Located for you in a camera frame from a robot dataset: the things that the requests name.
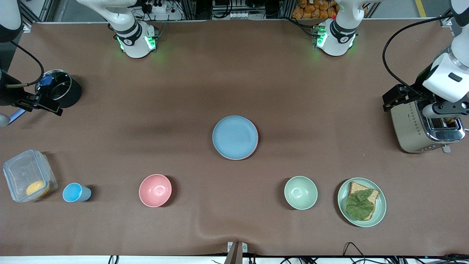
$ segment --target light green plate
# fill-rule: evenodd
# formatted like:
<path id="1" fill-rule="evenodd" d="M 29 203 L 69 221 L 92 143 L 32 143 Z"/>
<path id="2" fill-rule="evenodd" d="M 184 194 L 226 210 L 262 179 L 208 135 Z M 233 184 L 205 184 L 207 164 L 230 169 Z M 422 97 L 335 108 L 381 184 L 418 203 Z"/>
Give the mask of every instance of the light green plate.
<path id="1" fill-rule="evenodd" d="M 354 181 L 356 183 L 359 183 L 363 186 L 366 186 L 368 188 L 373 188 L 375 190 L 379 191 L 378 198 L 376 199 L 376 208 L 371 216 L 371 219 L 368 221 L 358 221 L 353 219 L 348 215 L 348 213 L 345 211 L 346 207 L 346 202 L 347 202 L 347 197 L 348 193 L 350 191 L 350 183 Z M 383 191 L 376 185 L 374 182 L 370 181 L 369 179 L 365 178 L 351 178 L 348 179 L 344 184 L 339 189 L 339 194 L 337 195 L 337 202 L 339 204 L 339 209 L 342 212 L 342 214 L 345 216 L 345 218 L 352 224 L 360 226 L 360 227 L 372 227 L 377 225 L 381 220 L 383 220 L 384 215 L 386 214 L 386 198 L 384 198 Z"/>
<path id="2" fill-rule="evenodd" d="M 311 208 L 318 199 L 318 188 L 305 176 L 295 176 L 288 180 L 284 189 L 285 199 L 295 209 Z"/>

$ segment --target plastic container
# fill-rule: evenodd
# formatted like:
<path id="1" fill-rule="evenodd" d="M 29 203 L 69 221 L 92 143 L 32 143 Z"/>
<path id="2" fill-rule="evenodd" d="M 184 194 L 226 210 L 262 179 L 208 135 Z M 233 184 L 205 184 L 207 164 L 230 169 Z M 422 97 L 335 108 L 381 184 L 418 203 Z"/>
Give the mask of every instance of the plastic container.
<path id="1" fill-rule="evenodd" d="M 28 149 L 3 164 L 11 198 L 28 202 L 57 189 L 57 181 L 47 158 L 39 151 Z"/>

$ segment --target sandwich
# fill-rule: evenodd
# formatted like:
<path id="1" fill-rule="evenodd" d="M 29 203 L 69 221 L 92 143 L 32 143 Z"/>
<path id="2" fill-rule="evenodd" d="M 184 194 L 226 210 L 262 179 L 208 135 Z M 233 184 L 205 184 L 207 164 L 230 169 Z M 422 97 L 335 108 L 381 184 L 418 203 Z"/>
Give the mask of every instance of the sandwich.
<path id="1" fill-rule="evenodd" d="M 368 188 L 356 182 L 350 183 L 345 211 L 358 221 L 368 221 L 376 208 L 379 191 Z"/>

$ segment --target bread slice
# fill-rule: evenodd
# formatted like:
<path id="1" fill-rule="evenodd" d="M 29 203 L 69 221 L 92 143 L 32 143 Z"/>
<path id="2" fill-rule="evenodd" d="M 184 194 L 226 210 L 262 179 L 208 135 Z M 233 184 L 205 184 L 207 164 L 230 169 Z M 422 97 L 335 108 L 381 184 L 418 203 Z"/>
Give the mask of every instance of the bread slice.
<path id="1" fill-rule="evenodd" d="M 356 192 L 358 192 L 358 191 L 368 190 L 368 189 L 370 189 L 370 188 L 368 188 L 368 187 L 366 187 L 366 186 L 363 186 L 363 185 L 361 185 L 361 184 L 359 184 L 359 183 L 356 183 L 356 182 L 352 181 L 352 182 L 350 183 L 350 191 L 348 192 L 348 195 L 351 195 L 351 194 L 356 193 Z M 376 199 L 378 198 L 378 194 L 379 194 L 379 191 L 373 190 L 373 192 L 371 193 L 371 195 L 368 197 L 368 200 L 373 203 L 375 209 L 376 209 Z M 375 212 L 375 209 L 373 209 L 373 212 L 371 212 L 370 215 L 369 215 L 367 218 L 365 218 L 364 221 L 368 221 L 368 220 L 371 219 L 371 216 L 372 216 L 373 213 Z"/>

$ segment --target pink bowl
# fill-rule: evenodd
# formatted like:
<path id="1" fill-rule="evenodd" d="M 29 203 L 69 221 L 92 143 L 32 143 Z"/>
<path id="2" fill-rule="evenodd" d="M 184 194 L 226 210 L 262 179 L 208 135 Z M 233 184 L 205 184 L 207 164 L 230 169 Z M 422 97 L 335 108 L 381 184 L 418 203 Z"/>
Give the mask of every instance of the pink bowl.
<path id="1" fill-rule="evenodd" d="M 169 182 L 166 176 L 153 174 L 142 181 L 138 190 L 138 196 L 144 205 L 158 207 L 168 201 L 171 191 L 171 182 Z"/>

